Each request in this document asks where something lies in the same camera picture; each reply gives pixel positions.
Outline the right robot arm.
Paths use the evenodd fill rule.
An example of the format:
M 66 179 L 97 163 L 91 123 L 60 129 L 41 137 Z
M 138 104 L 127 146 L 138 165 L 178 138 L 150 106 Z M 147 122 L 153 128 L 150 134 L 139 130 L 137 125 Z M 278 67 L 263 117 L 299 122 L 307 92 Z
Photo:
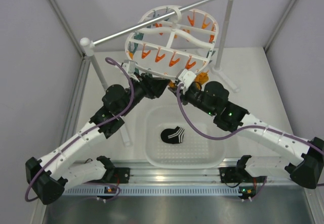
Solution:
M 272 127 L 247 109 L 229 101 L 229 92 L 218 82 L 211 81 L 204 88 L 193 82 L 189 88 L 182 83 L 169 87 L 176 96 L 179 109 L 188 125 L 200 136 L 223 141 L 234 135 L 252 140 L 278 154 L 276 157 L 242 156 L 236 164 L 236 176 L 242 182 L 253 177 L 271 176 L 292 180 L 308 189 L 320 186 L 323 171 L 323 140 L 299 138 Z M 213 137 L 200 131 L 188 118 L 184 106 L 191 104 L 212 116 L 213 123 L 228 134 Z

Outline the white oval clip hanger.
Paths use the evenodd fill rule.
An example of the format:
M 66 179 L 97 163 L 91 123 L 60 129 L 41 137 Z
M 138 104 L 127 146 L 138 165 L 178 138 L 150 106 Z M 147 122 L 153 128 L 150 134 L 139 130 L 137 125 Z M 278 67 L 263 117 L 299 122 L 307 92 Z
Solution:
M 174 80 L 192 56 L 196 65 L 189 69 L 196 75 L 203 72 L 215 52 L 219 33 L 217 20 L 209 13 L 190 9 L 181 12 L 179 6 L 160 6 L 146 12 L 141 22 L 176 12 L 171 18 L 131 32 L 125 42 L 125 53 L 135 61 L 140 72 Z M 180 61 L 169 67 L 173 52 Z

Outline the mustard yellow sock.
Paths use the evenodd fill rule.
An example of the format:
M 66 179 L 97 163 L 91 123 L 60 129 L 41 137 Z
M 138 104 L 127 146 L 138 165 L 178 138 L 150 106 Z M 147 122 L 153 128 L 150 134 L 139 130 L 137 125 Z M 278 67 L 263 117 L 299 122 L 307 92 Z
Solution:
M 208 76 L 208 71 L 207 72 L 201 72 L 200 74 L 197 75 L 195 78 L 195 82 L 198 82 L 199 84 L 203 85 L 206 82 L 208 82 L 209 76 Z

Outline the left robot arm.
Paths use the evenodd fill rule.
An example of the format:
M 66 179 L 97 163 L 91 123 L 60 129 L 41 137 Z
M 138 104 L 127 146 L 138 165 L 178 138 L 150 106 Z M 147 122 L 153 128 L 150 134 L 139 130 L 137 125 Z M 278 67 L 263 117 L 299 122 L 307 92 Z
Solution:
M 42 204 L 58 200 L 64 191 L 77 185 L 98 181 L 107 183 L 114 178 L 115 167 L 111 160 L 99 156 L 95 160 L 73 167 L 72 164 L 95 145 L 110 138 L 123 125 L 126 116 L 142 99 L 159 98 L 169 80 L 146 74 L 129 79 L 129 88 L 111 85 L 102 98 L 103 106 L 84 127 L 51 153 L 25 163 L 26 179 Z

